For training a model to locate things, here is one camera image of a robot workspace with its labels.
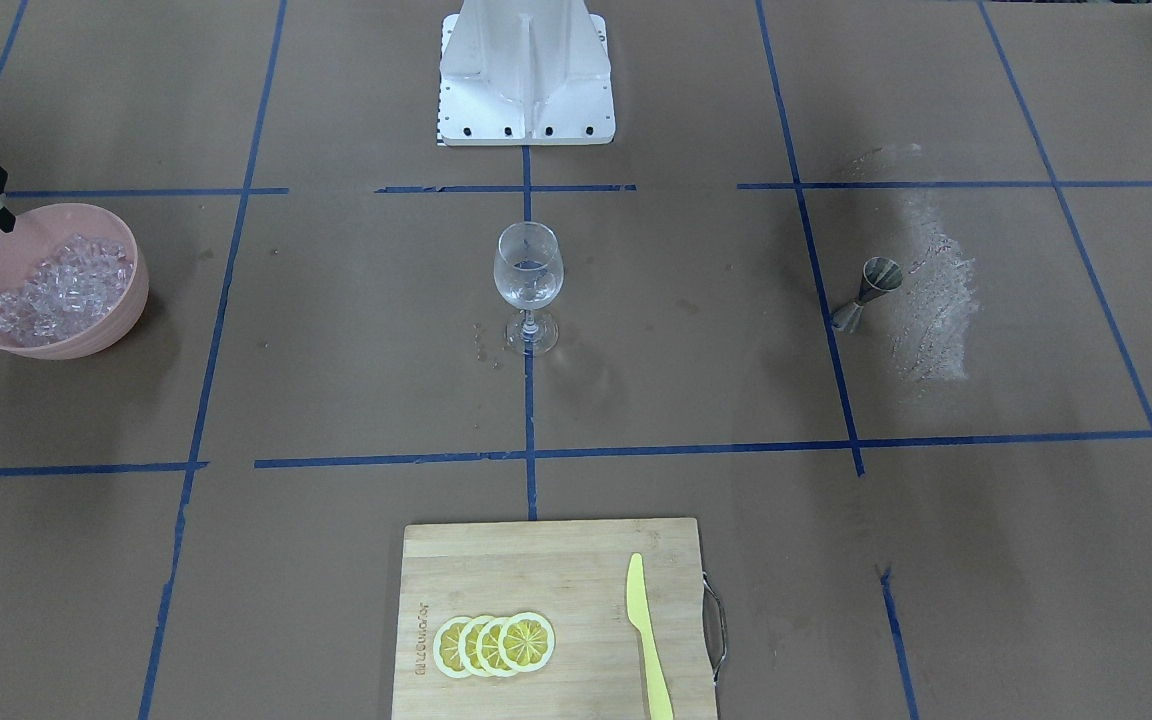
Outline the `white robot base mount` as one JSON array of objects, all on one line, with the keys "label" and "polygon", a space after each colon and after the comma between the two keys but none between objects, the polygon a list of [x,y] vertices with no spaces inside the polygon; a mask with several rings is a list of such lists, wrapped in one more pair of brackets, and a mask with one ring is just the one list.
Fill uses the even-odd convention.
[{"label": "white robot base mount", "polygon": [[435,141],[447,147],[612,143],[602,15],[584,1],[465,1],[440,31]]}]

